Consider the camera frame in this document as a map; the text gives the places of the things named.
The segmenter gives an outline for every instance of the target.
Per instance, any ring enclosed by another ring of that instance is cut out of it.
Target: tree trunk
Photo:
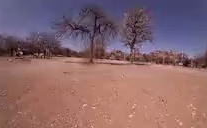
[[[90,50],[91,50],[90,63],[94,63],[94,38],[91,39]]]
[[[133,64],[133,48],[130,49],[130,62]]]
[[[43,51],[44,59],[46,58],[46,49]]]
[[[10,56],[14,56],[14,49],[13,48],[10,49]]]

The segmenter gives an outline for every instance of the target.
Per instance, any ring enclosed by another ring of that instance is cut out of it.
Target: dirt path
[[[207,72],[0,58],[0,128],[207,128]]]

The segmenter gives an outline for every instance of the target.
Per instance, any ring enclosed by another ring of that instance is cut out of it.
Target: vegetation
[[[59,36],[69,35],[73,38],[87,40],[90,49],[90,62],[93,63],[95,41],[108,39],[117,35],[115,23],[96,6],[81,9],[79,17],[74,21],[65,18],[55,23]]]
[[[146,41],[152,41],[151,18],[143,8],[135,8],[125,13],[122,41],[130,49],[130,60],[134,61],[134,50]]]
[[[78,17],[66,18],[54,22],[56,33],[32,32],[26,38],[0,34],[0,56],[32,55],[51,58],[55,56],[113,59],[122,61],[147,62],[186,67],[207,68],[207,53],[190,58],[185,53],[172,50],[156,50],[142,54],[144,43],[152,42],[151,17],[143,8],[131,9],[125,13],[121,31],[122,43],[130,53],[121,50],[106,51],[109,39],[115,38],[119,31],[116,23],[97,6],[88,6],[80,10]],[[61,37],[72,37],[87,43],[81,52],[61,46]]]

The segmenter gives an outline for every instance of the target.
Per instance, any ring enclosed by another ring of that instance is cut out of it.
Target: sky
[[[52,31],[52,21],[88,4],[102,7],[118,21],[129,8],[149,10],[154,41],[145,44],[142,52],[173,49],[196,55],[206,50],[207,0],[0,0],[0,33],[25,37],[30,32]],[[81,47],[73,40],[64,41],[63,46]],[[119,39],[108,49],[128,51]]]

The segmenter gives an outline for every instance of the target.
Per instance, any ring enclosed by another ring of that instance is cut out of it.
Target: bare tree
[[[78,19],[65,18],[55,23],[60,37],[87,39],[90,47],[90,62],[93,63],[94,45],[97,38],[110,39],[117,35],[115,23],[97,6],[81,9]]]
[[[129,47],[133,63],[134,49],[141,48],[146,41],[152,42],[151,18],[143,8],[131,9],[124,15],[122,41]]]
[[[0,55],[10,53],[10,56],[14,56],[14,53],[18,53],[19,47],[19,38],[8,35],[0,35]]]
[[[60,41],[55,38],[54,33],[33,32],[27,40],[30,44],[30,50],[33,53],[44,53],[44,58],[50,57],[52,52],[61,47]]]

